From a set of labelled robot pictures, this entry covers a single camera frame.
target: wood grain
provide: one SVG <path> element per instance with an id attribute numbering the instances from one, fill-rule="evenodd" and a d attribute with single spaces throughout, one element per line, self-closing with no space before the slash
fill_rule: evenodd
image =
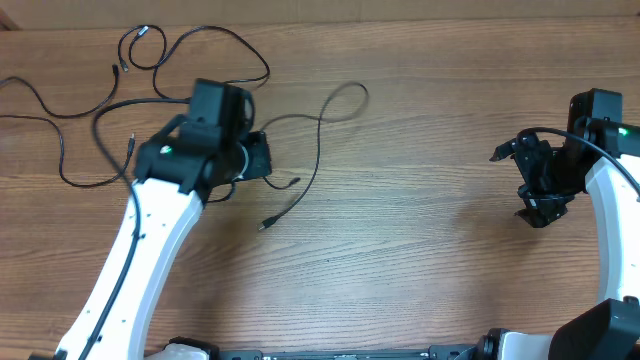
<path id="1" fill-rule="evenodd" d="M 186 27 L 168 29 L 170 41 Z M 424 21 L 234 26 L 269 61 L 254 92 L 261 124 L 317 114 L 347 80 L 371 92 L 366 114 L 327 124 L 313 188 L 267 232 L 256 224 L 302 189 L 241 184 L 209 206 L 185 242 L 155 312 L 147 347 L 189 336 L 223 349 L 381 349 L 475 342 L 490 327 L 552 333 L 594 305 L 598 253 L 587 196 L 546 229 L 513 213 L 522 179 L 496 145 L 528 126 L 563 128 L 576 93 L 625 95 L 625 121 L 640 124 L 640 23 L 636 18 Z M 31 80 L 49 106 L 73 113 L 112 86 L 121 30 L 4 32 L 0 78 Z M 159 56 L 149 34 L 140 63 Z M 171 96 L 197 77 L 260 74 L 259 62 L 212 33 L 189 38 L 159 72 Z M 123 74 L 117 100 L 151 97 L 151 74 Z M 349 94 L 333 115 L 358 101 Z M 124 157 L 181 105 L 109 114 L 100 132 Z M 39 114 L 19 85 L 0 91 L 0 113 Z M 111 176 L 90 119 L 59 121 L 69 177 Z M 315 126 L 270 129 L 273 181 L 308 180 Z M 58 145 L 44 123 L 0 122 L 0 358 L 53 351 L 86 301 L 124 210 L 122 184 L 71 188 L 57 176 Z M 216 190 L 222 194 L 226 189 Z"/>
<path id="2" fill-rule="evenodd" d="M 635 16 L 640 0 L 0 0 L 22 29 Z"/>

